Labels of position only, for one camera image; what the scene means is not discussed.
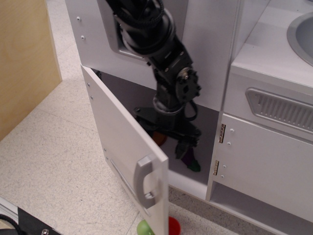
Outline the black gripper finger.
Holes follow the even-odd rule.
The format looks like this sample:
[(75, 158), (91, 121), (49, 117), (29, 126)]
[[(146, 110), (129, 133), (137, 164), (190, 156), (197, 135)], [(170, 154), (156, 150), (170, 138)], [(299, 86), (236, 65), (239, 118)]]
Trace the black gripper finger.
[(176, 159), (182, 159), (189, 150), (189, 148), (190, 148), (189, 143), (179, 141), (175, 149)]

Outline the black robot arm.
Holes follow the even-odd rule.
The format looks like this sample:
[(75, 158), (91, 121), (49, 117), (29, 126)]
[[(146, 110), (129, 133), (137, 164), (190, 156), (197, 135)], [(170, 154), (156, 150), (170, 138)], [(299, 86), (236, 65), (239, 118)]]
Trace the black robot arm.
[(156, 94), (152, 108), (135, 108), (136, 119), (149, 132), (157, 131), (178, 141), (175, 154), (182, 159), (199, 143), (201, 132), (187, 117), (185, 107), (200, 95), (197, 72), (176, 35), (171, 14), (160, 0), (109, 0), (119, 23), (125, 47), (152, 67)]

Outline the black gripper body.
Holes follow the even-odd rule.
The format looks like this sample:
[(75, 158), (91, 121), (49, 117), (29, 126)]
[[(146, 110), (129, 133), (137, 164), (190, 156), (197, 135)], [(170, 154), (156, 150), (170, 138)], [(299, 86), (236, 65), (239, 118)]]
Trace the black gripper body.
[(200, 130), (192, 122), (187, 121), (182, 112), (165, 115), (157, 112), (154, 108), (136, 107), (134, 114), (135, 119), (149, 134), (157, 131), (191, 146), (197, 146), (199, 143)]

